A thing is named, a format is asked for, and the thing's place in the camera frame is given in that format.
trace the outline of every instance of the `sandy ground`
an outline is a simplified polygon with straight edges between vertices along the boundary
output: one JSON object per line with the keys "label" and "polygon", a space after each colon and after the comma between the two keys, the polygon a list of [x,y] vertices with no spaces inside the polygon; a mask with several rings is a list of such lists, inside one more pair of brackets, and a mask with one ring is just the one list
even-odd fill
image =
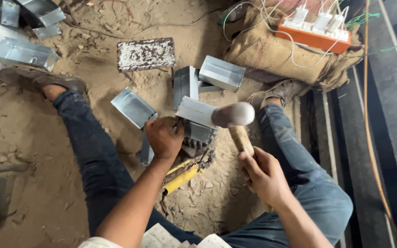
{"label": "sandy ground", "polygon": [[[145,0],[126,3],[103,2],[85,6],[76,18],[82,26],[117,35],[134,34],[157,23],[191,23],[224,1]],[[222,57],[228,46],[218,12],[190,27],[159,27],[135,39],[173,37],[175,70],[192,65],[199,68],[206,55]],[[121,39],[70,28],[60,23],[62,35],[33,42],[51,46],[60,58],[53,72],[84,78],[90,89],[93,112],[110,134],[134,179],[143,167],[135,153],[141,147],[142,132],[125,119],[110,101],[125,87],[131,87],[160,116],[173,116],[171,73],[146,70],[131,73],[135,84],[117,71],[116,45]],[[244,79],[237,93],[201,93],[200,101],[224,106],[246,99],[262,87]],[[298,103],[289,104],[286,113],[299,120]],[[262,146],[256,124],[249,126],[252,143]],[[216,137],[217,160],[195,178],[194,188],[185,184],[166,198],[168,219],[185,230],[204,237],[233,231],[262,212],[258,199],[244,184],[236,162],[236,149],[229,132],[219,129]],[[0,86],[0,155],[18,163],[16,156],[33,163],[27,172],[0,173],[8,179],[8,213],[0,228],[0,247],[77,247],[88,238],[87,210],[78,165],[63,121],[52,105],[39,94]],[[212,188],[205,188],[205,183]]]}

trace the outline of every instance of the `white cloth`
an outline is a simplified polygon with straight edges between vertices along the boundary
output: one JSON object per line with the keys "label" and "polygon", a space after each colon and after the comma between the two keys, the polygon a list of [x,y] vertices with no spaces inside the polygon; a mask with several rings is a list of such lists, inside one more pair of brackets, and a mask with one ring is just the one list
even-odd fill
{"label": "white cloth", "polygon": [[[231,248],[216,234],[211,234],[203,239],[200,244],[189,244],[188,241],[180,243],[162,225],[155,224],[143,234],[140,248]],[[109,240],[101,237],[92,237],[82,242],[79,248],[122,248]]]}

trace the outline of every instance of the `person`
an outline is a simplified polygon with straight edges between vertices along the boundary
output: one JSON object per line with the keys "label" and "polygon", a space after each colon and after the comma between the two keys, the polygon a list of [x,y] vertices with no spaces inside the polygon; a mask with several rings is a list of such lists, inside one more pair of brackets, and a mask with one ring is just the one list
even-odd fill
{"label": "person", "polygon": [[352,202],[298,142],[283,112],[283,105],[299,90],[298,82],[286,80],[249,99],[258,111],[265,150],[255,147],[254,158],[244,152],[239,155],[250,188],[275,212],[263,213],[235,232],[211,235],[202,242],[154,209],[163,179],[184,139],[182,124],[172,128],[174,121],[169,117],[146,122],[154,159],[134,182],[84,99],[82,79],[25,66],[3,69],[0,79],[42,92],[67,127],[88,209],[91,238],[82,248],[174,248],[181,243],[184,247],[319,248],[332,247],[343,235]]}

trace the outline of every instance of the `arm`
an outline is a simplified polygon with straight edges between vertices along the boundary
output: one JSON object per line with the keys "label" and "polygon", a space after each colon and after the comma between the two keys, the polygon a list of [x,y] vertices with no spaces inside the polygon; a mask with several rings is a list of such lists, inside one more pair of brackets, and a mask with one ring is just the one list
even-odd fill
{"label": "arm", "polygon": [[118,202],[97,229],[97,236],[124,248],[139,247],[156,197],[184,138],[183,125],[171,130],[173,118],[145,123],[154,158],[133,188]]}
{"label": "arm", "polygon": [[258,196],[275,208],[293,248],[332,248],[320,229],[293,196],[276,158],[254,147],[255,159],[245,152],[239,161],[250,176],[247,182]]}

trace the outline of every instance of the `charger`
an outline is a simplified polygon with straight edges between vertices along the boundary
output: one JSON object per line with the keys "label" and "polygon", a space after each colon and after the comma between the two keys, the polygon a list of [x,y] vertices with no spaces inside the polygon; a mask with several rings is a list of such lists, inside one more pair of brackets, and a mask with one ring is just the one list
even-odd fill
{"label": "charger", "polygon": [[324,31],[332,19],[332,15],[328,13],[319,13],[318,18],[316,19],[315,23],[313,24],[313,30],[315,31]]}
{"label": "charger", "polygon": [[296,25],[300,25],[306,19],[309,10],[306,9],[306,4],[301,5],[300,7],[296,8],[295,15],[293,16],[292,23]]}
{"label": "charger", "polygon": [[344,21],[344,16],[336,14],[332,21],[330,22],[327,31],[329,32],[335,32],[336,30],[338,30],[339,26],[341,25],[341,23]]}

